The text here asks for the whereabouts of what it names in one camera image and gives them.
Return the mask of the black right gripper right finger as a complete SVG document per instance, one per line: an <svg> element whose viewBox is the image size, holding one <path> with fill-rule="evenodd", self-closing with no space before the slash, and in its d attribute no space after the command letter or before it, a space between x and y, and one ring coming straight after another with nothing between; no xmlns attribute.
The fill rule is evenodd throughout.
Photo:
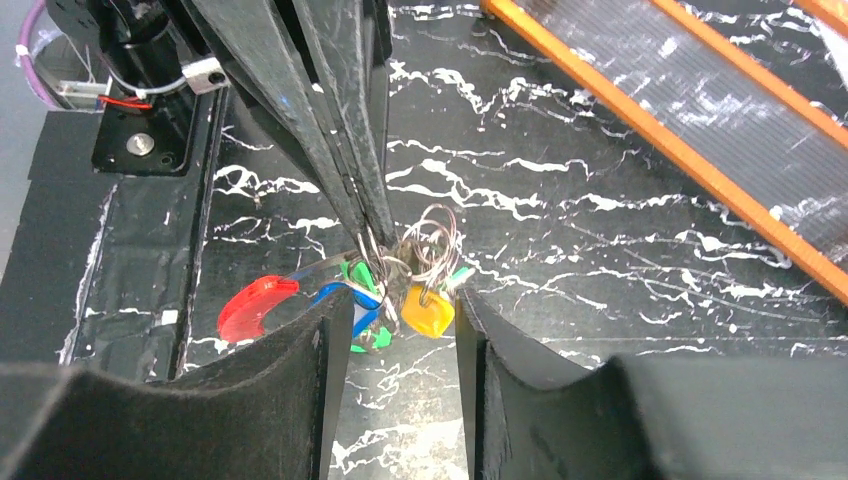
<svg viewBox="0 0 848 480"><path fill-rule="evenodd" d="M457 296L473 479L843 479L839 358L615 355L587 369Z"/></svg>

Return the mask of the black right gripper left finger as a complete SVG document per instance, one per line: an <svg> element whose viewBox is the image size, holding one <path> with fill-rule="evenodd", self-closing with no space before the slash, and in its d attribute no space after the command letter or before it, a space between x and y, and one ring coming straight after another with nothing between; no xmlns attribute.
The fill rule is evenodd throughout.
<svg viewBox="0 0 848 480"><path fill-rule="evenodd" d="M164 383L1 367L5 479L324 479L354 305L336 292L254 343Z"/></svg>

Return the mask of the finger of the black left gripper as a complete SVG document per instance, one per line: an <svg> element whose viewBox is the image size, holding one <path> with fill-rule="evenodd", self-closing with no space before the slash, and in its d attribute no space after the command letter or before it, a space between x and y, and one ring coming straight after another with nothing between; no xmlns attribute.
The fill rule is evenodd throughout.
<svg viewBox="0 0 848 480"><path fill-rule="evenodd" d="M280 147L299 147L296 167L325 194L352 239L366 221L353 205L309 98L303 61L274 1L184 1L192 23L250 109Z"/></svg>
<svg viewBox="0 0 848 480"><path fill-rule="evenodd" d="M354 238L398 242L385 181L391 22L386 1L295 1L322 88L322 128L353 213Z"/></svg>

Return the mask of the blue key tag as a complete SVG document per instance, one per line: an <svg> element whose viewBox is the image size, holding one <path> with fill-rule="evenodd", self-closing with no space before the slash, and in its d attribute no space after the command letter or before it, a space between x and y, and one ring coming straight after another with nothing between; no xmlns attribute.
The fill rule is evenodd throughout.
<svg viewBox="0 0 848 480"><path fill-rule="evenodd" d="M313 304L318 304L325 297L337 290L349 290L353 295L352 337L356 338L377 319L382 302L376 294L371 293L364 287L349 281L334 281L321 287L313 300Z"/></svg>

